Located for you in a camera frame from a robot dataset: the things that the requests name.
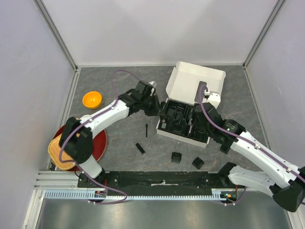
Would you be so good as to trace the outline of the small clear oil bottle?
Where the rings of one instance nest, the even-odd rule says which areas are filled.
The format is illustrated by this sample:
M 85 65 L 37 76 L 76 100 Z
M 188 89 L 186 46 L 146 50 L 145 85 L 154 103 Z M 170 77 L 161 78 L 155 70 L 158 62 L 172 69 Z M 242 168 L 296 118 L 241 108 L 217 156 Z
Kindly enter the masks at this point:
M 167 123 L 163 120 L 163 122 L 162 122 L 162 128 L 166 128 L 166 126 L 167 126 Z

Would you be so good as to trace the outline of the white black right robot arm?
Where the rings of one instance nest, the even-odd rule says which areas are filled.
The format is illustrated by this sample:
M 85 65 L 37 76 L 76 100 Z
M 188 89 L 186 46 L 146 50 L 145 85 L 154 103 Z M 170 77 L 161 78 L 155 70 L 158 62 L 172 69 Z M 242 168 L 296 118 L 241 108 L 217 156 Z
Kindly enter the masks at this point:
M 289 163 L 256 140 L 237 121 L 222 119 L 211 103 L 195 104 L 193 124 L 220 144 L 220 151 L 240 153 L 258 166 L 263 173 L 248 171 L 234 163 L 218 176 L 222 187 L 233 184 L 265 193 L 283 209 L 296 212 L 304 205 L 305 169 Z

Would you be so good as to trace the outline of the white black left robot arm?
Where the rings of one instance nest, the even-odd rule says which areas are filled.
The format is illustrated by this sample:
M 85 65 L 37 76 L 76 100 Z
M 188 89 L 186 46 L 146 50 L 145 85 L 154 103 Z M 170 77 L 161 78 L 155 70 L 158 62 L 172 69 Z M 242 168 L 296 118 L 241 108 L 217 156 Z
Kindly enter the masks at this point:
M 165 116 L 156 93 L 156 82 L 139 81 L 134 89 L 119 95 L 110 105 L 84 118 L 71 117 L 61 135 L 60 155 L 68 154 L 76 166 L 88 175 L 93 187 L 104 184 L 104 170 L 93 157 L 94 138 L 105 128 L 143 110 L 146 116 Z

